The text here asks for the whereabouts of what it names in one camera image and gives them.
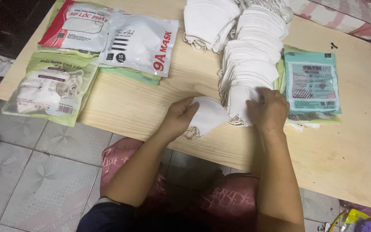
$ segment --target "person's right hand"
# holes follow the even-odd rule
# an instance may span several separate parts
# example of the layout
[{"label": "person's right hand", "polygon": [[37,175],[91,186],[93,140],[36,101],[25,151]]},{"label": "person's right hand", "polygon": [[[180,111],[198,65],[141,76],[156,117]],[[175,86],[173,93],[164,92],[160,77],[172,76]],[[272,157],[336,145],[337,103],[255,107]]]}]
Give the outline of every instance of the person's right hand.
[{"label": "person's right hand", "polygon": [[290,104],[278,90],[260,88],[264,103],[247,100],[247,113],[261,133],[283,132]]}]

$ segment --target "barcode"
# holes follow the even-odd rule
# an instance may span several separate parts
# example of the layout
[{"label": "barcode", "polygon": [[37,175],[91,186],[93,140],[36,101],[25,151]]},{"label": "barcode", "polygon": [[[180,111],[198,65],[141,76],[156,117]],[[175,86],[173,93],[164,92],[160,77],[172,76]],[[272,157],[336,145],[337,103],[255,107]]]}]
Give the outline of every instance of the barcode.
[{"label": "barcode", "polygon": [[321,102],[320,103],[322,106],[328,105],[328,106],[334,106],[334,102]]},{"label": "barcode", "polygon": [[73,113],[73,108],[65,107],[65,106],[58,106],[58,109],[56,111],[61,112],[61,113],[72,114]]}]

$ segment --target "mask image on package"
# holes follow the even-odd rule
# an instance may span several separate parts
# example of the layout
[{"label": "mask image on package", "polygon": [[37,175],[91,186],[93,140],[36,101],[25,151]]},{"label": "mask image on package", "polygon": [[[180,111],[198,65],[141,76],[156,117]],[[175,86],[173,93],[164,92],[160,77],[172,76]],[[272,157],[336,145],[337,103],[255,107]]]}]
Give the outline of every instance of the mask image on package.
[{"label": "mask image on package", "polygon": [[3,114],[44,118],[74,126],[97,73],[95,59],[34,53],[26,76],[4,105]]},{"label": "mask image on package", "polygon": [[290,112],[341,113],[334,53],[284,52]]},{"label": "mask image on package", "polygon": [[111,27],[111,17],[121,12],[90,3],[66,0],[39,45],[101,52]]},{"label": "mask image on package", "polygon": [[122,14],[113,18],[99,62],[167,77],[178,20]]}]

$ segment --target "person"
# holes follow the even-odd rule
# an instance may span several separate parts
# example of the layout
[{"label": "person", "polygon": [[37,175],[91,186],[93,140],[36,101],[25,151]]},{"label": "person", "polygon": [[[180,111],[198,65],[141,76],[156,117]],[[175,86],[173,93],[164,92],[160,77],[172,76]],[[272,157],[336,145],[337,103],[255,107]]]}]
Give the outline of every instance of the person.
[{"label": "person", "polygon": [[289,104],[277,90],[260,89],[264,102],[247,101],[263,141],[260,180],[232,173],[215,182],[198,203],[182,211],[164,207],[159,174],[166,146],[188,128],[199,108],[193,98],[173,103],[161,126],[145,142],[123,138],[103,152],[100,199],[77,232],[258,231],[303,232],[300,192],[283,126]]}]

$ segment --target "teal mask package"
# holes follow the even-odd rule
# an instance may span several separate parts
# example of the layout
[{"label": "teal mask package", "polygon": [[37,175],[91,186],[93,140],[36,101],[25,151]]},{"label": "teal mask package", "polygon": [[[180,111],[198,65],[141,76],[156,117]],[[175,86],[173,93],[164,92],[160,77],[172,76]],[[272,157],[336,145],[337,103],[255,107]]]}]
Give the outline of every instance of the teal mask package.
[{"label": "teal mask package", "polygon": [[284,62],[291,113],[341,113],[333,53],[285,52]]}]

